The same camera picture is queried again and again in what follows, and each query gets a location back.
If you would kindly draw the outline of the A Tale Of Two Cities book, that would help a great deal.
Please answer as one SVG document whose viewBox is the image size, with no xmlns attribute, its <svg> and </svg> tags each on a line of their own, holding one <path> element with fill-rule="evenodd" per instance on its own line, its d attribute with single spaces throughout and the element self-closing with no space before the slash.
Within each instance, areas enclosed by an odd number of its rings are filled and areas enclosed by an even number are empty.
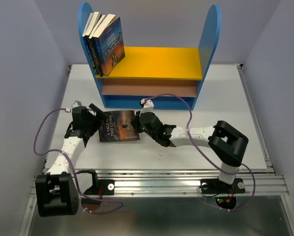
<svg viewBox="0 0 294 236">
<path fill-rule="evenodd" d="M 140 139 L 131 122 L 135 118 L 133 110 L 119 110 L 104 112 L 106 119 L 99 128 L 99 141 L 127 142 Z"/>
</svg>

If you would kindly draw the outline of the Jane Eyre blue book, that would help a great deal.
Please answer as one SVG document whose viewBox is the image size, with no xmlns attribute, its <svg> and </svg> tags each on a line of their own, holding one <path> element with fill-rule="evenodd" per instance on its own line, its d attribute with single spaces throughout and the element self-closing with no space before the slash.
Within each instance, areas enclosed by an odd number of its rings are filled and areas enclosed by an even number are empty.
<svg viewBox="0 0 294 236">
<path fill-rule="evenodd" d="M 120 17 L 115 14 L 108 14 L 100 19 L 92 33 L 92 40 L 102 74 L 108 76 L 125 57 Z"/>
</svg>

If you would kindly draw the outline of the Nineteen Eighty-Four book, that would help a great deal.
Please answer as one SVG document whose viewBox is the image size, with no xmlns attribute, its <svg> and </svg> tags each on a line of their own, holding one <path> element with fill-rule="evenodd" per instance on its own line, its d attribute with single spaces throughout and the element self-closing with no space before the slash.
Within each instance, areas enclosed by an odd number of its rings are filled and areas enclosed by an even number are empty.
<svg viewBox="0 0 294 236">
<path fill-rule="evenodd" d="M 88 24 L 87 24 L 87 27 L 85 28 L 85 34 L 84 34 L 84 39 L 86 40 L 86 43 L 88 46 L 88 50 L 89 50 L 89 54 L 91 58 L 91 64 L 95 71 L 95 75 L 101 75 L 102 71 L 99 64 L 99 60 L 96 56 L 95 46 L 92 40 L 92 33 L 95 31 L 101 16 L 102 16 L 101 12 L 93 12 L 89 15 Z"/>
</svg>

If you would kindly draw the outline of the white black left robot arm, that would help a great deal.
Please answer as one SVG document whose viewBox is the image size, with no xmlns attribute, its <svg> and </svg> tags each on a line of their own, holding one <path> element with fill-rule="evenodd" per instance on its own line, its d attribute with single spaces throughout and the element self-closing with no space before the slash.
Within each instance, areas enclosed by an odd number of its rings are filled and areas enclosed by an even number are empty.
<svg viewBox="0 0 294 236">
<path fill-rule="evenodd" d="M 75 101 L 61 149 L 51 168 L 35 180 L 38 213 L 41 217 L 74 215 L 79 207 L 80 190 L 75 165 L 86 145 L 107 118 L 94 104 L 83 106 Z"/>
</svg>

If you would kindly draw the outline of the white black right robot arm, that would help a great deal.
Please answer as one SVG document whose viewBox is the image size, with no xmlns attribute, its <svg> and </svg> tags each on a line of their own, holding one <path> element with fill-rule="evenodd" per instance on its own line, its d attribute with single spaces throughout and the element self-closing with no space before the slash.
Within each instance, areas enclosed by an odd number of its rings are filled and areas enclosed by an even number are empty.
<svg viewBox="0 0 294 236">
<path fill-rule="evenodd" d="M 226 121 L 219 120 L 214 126 L 183 128 L 163 124 L 153 112 L 135 114 L 131 122 L 137 133 L 146 133 L 163 147 L 194 146 L 210 148 L 221 160 L 217 167 L 217 179 L 205 179 L 205 194 L 232 192 L 236 174 L 242 164 L 249 139 Z"/>
</svg>

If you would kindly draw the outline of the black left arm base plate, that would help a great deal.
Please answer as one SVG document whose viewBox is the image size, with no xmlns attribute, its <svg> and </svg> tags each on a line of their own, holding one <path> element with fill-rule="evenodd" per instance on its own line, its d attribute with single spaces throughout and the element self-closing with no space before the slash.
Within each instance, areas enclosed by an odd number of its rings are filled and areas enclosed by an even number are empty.
<svg viewBox="0 0 294 236">
<path fill-rule="evenodd" d="M 112 196 L 115 191 L 115 181 L 113 179 L 100 179 L 98 183 L 94 183 L 91 187 L 82 192 L 85 195 Z"/>
</svg>

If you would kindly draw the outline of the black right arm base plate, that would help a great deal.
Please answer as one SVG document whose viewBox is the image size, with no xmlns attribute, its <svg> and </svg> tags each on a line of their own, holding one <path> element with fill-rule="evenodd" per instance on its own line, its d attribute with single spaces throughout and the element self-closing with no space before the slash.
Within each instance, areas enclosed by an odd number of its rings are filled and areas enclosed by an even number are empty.
<svg viewBox="0 0 294 236">
<path fill-rule="evenodd" d="M 243 179 L 241 178 L 235 178 L 232 184 L 224 183 L 217 178 L 204 178 L 201 180 L 199 188 L 204 195 L 244 194 L 246 192 Z"/>
</svg>

